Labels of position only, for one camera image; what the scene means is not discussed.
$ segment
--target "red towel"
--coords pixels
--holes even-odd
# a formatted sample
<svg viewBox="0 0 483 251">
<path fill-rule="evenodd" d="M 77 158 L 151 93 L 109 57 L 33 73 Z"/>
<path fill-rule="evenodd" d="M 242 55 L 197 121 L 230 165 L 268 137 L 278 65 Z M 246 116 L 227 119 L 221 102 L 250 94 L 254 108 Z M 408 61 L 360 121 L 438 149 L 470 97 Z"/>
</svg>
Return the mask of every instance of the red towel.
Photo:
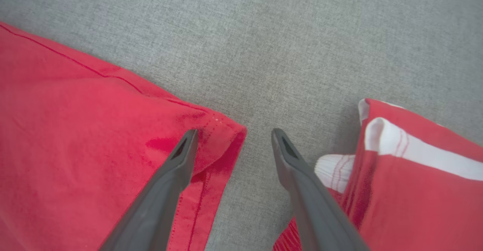
<svg viewBox="0 0 483 251">
<path fill-rule="evenodd" d="M 0 246 L 97 250 L 188 129 L 170 250 L 204 250 L 246 129 L 137 75 L 0 24 Z"/>
<path fill-rule="evenodd" d="M 359 112 L 354 167 L 336 200 L 369 248 L 483 250 L 483 148 L 398 106 L 366 99 Z M 301 250 L 297 237 L 287 244 L 295 233 L 289 225 L 273 249 Z"/>
</svg>

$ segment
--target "white fabric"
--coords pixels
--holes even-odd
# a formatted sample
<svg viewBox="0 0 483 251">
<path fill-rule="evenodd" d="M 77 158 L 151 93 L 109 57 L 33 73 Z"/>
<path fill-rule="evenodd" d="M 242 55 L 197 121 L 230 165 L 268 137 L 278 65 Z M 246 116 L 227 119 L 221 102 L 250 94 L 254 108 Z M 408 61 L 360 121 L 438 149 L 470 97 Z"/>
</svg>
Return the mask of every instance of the white fabric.
<svg viewBox="0 0 483 251">
<path fill-rule="evenodd" d="M 368 124 L 364 144 L 367 151 L 376 151 L 379 155 L 393 155 L 466 179 L 483 181 L 483 163 L 426 144 L 381 117 Z"/>
<path fill-rule="evenodd" d="M 327 188 L 343 193 L 354 166 L 355 155 L 325 155 L 315 164 L 315 174 Z"/>
<path fill-rule="evenodd" d="M 359 101 L 359 120 L 362 125 L 362 121 L 366 120 L 369 117 L 369 104 L 367 104 L 366 99 L 362 99 Z"/>
</svg>

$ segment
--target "red thread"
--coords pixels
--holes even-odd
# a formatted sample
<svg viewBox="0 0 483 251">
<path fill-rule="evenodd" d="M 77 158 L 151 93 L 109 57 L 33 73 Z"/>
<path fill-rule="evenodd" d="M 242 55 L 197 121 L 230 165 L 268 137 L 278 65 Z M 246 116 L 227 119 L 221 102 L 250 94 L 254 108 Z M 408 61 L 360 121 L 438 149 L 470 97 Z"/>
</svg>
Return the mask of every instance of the red thread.
<svg viewBox="0 0 483 251">
<path fill-rule="evenodd" d="M 334 178 L 335 178 L 335 171 L 337 170 L 337 167 L 338 165 L 340 164 L 340 162 L 344 159 L 344 155 L 342 155 L 340 157 L 340 160 L 338 160 L 338 162 L 336 163 L 335 167 L 334 167 L 334 170 L 332 172 L 332 178 L 331 178 L 331 189 L 333 189 L 334 187 Z"/>
<path fill-rule="evenodd" d="M 397 144 L 397 147 L 395 148 L 394 156 L 396 157 L 397 151 L 399 150 L 399 146 L 401 146 L 402 143 L 402 130 L 399 129 L 399 143 Z"/>
<path fill-rule="evenodd" d="M 0 27 L 2 27 L 3 29 L 5 29 L 6 31 L 8 31 L 10 34 L 13 34 L 13 35 L 15 35 L 15 36 L 18 36 L 18 37 L 21 37 L 21 38 L 27 39 L 27 40 L 29 40 L 29 41 L 32 41 L 32 42 L 34 42 L 34 43 L 36 43 L 36 44 L 38 44 L 38 45 L 42 46 L 43 48 L 46 48 L 46 49 L 48 49 L 48 50 L 50 50 L 50 51 L 52 51 L 52 52 L 56 53 L 57 55 L 60 55 L 61 57 L 64 57 L 64 58 L 66 58 L 66 59 L 68 59 L 68 60 L 71 60 L 72 62 L 74 62 L 74 63 L 76 63 L 76 64 L 80 65 L 80 66 L 81 66 L 81 67 L 83 67 L 83 68 L 88 69 L 89 71 L 94 72 L 95 74 L 100 75 L 101 77 L 113 77 L 113 78 L 115 78 L 115 79 L 121 79 L 122 81 L 124 81 L 124 82 L 128 83 L 128 84 L 129 84 L 131 87 L 133 87 L 134 89 L 136 89 L 136 90 L 137 90 L 137 91 L 138 91 L 140 94 L 145 95 L 145 94 L 144 94 L 144 93 L 143 93 L 143 92 L 142 92 L 140 89 L 138 89 L 138 87 L 136 87 L 136 86 L 135 86 L 133 83 L 131 83 L 131 82 L 127 81 L 126 79 L 123 79 L 122 77 L 116 77 L 115 75 L 105 75 L 105 74 L 101 74 L 100 72 L 98 72 L 98 71 L 96 71 L 96 70 L 92 69 L 91 67 L 89 67 L 89 66 L 87 66 L 87 65 L 85 65 L 85 64 L 82 64 L 81 62 L 78 62 L 77 60 L 75 60 L 75 59 L 73 59 L 73 58 L 71 58 L 71 57 L 69 57 L 69 56 L 67 56 L 67 55 L 64 55 L 63 53 L 60 53 L 60 52 L 58 52 L 58 51 L 56 51 L 56 50 L 54 50 L 54 49 L 52 49 L 52 48 L 50 48 L 50 47 L 48 47 L 48 46 L 46 46 L 46 45 L 42 44 L 42 43 L 39 43 L 38 41 L 36 41 L 36 40 L 34 40 L 34 39 L 32 39 L 32 38 L 29 38 L 29 37 L 27 37 L 27 36 L 23 36 L 23 35 L 21 35 L 21 34 L 17 34 L 17 33 L 15 33 L 15 32 L 12 32 L 10 29 L 6 28 L 5 26 L 3 26 L 3 25 L 1 25 L 1 24 L 0 24 Z M 172 103 L 176 103 L 176 104 L 178 104 L 178 105 L 183 105 L 183 106 L 186 106 L 186 107 L 188 107 L 188 108 L 195 109 L 195 110 L 201 110 L 201 111 L 203 111 L 203 112 L 205 112 L 205 113 L 208 113 L 206 110 L 203 110 L 203 109 L 201 109 L 201 108 L 195 108 L 195 107 L 193 107 L 193 106 L 187 105 L 187 104 L 185 104 L 185 103 L 180 103 L 180 102 L 175 101 L 175 100 L 171 100 L 171 99 L 164 99 L 164 100 L 169 101 L 169 102 L 172 102 Z"/>
<path fill-rule="evenodd" d="M 337 189 L 338 189 L 338 184 L 340 183 L 340 180 L 341 180 L 341 178 L 342 178 L 342 168 L 344 168 L 344 166 L 345 166 L 347 163 L 349 163 L 349 160 L 350 160 L 350 159 L 351 159 L 351 158 L 349 157 L 349 155 L 347 155 L 347 156 L 346 156 L 346 159 L 345 159 L 345 161 L 344 161 L 344 163 L 342 164 L 342 166 L 341 166 L 341 167 L 340 167 L 340 169 L 338 170 L 338 179 L 337 179 L 337 183 L 336 183 L 336 185 L 335 185 L 335 187 L 336 187 Z"/>
<path fill-rule="evenodd" d="M 202 193 L 200 195 L 200 202 L 198 203 L 198 208 L 196 209 L 196 213 L 195 213 L 195 222 L 193 222 L 193 229 L 191 229 L 191 235 L 189 236 L 188 251 L 191 247 L 191 242 L 193 241 L 193 235 L 195 234 L 195 228 L 196 228 L 196 221 L 198 220 L 198 214 L 200 213 L 200 208 L 202 206 L 203 195 L 206 191 L 206 186 L 208 185 L 208 181 L 210 180 L 210 177 L 211 177 L 211 174 L 207 172 L 205 176 L 205 181 L 203 182 Z"/>
<path fill-rule="evenodd" d="M 179 213 L 179 211 L 180 211 L 180 205 L 181 205 L 181 201 L 183 201 L 183 194 L 181 194 L 181 195 L 180 195 L 180 199 L 179 199 L 179 201 L 178 201 L 178 206 L 177 206 L 177 208 L 176 208 L 176 212 L 174 213 L 174 217 L 175 217 L 175 218 L 173 219 L 173 226 L 172 226 L 172 229 L 171 229 L 171 235 L 170 235 L 170 238 L 172 238 L 172 237 L 173 237 L 173 234 L 174 234 L 174 232 L 176 231 L 176 220 L 177 220 L 176 216 L 178 216 L 178 213 Z"/>
<path fill-rule="evenodd" d="M 406 149 L 408 149 L 409 146 L 409 134 L 406 133 L 406 146 L 404 147 L 404 150 L 402 151 L 401 157 L 404 156 L 404 153 L 406 153 Z"/>
</svg>

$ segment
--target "red and white striped cloth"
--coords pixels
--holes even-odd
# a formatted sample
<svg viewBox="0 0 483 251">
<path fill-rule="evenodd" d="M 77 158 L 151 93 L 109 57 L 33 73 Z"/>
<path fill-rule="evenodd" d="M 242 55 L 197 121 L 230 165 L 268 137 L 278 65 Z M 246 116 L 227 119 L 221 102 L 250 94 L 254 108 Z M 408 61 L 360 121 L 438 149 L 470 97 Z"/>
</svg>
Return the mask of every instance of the red and white striped cloth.
<svg viewBox="0 0 483 251">
<path fill-rule="evenodd" d="M 315 171 L 369 248 L 483 250 L 483 148 L 399 106 L 359 103 L 354 155 Z M 293 219 L 273 246 L 301 250 Z"/>
</svg>

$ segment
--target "gray fabric surface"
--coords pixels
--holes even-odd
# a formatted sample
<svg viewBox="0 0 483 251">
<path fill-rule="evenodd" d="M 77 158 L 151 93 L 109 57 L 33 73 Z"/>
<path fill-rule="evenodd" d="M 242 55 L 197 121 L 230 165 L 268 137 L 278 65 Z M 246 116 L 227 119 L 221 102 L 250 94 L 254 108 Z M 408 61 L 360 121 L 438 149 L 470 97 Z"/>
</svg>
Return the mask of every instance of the gray fabric surface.
<svg viewBox="0 0 483 251">
<path fill-rule="evenodd" d="M 0 0 L 0 19 L 248 127 L 206 250 L 269 250 L 291 218 L 269 139 L 354 152 L 357 102 L 483 144 L 483 0 Z"/>
</svg>

